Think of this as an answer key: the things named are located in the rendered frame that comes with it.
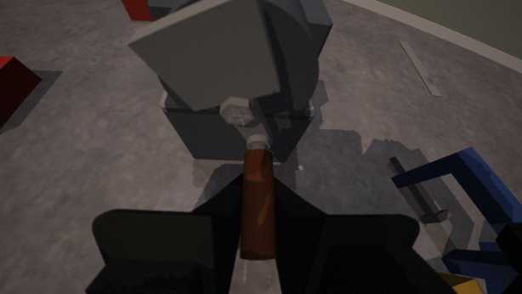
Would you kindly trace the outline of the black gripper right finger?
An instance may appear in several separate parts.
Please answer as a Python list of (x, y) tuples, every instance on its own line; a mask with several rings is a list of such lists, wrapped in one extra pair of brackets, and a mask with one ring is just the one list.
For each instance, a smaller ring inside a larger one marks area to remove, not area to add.
[(332, 214), (274, 177), (276, 269), (282, 294), (316, 294), (327, 255), (335, 245), (407, 243), (419, 222), (403, 214)]

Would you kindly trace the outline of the dark blue c-clamp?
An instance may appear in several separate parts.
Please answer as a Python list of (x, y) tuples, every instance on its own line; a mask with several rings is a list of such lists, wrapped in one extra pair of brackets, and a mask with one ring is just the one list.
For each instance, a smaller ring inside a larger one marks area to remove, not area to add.
[[(497, 235), (506, 223), (522, 223), (522, 204), (471, 146), (460, 152), (410, 169), (401, 155), (390, 159), (399, 175), (396, 187), (408, 187), (423, 209), (423, 223), (441, 223), (452, 215), (440, 211), (421, 182), (451, 174), (484, 215)], [(503, 252), (454, 249), (442, 262), (450, 274), (460, 274), (511, 284), (519, 273), (512, 269)]]

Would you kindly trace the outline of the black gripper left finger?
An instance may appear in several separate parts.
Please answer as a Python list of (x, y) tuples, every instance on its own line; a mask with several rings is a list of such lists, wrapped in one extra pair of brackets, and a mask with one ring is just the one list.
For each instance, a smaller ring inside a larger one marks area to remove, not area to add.
[(243, 173), (191, 212), (113, 209), (93, 220), (105, 265), (112, 258), (197, 262), (203, 294), (230, 294), (241, 233)]

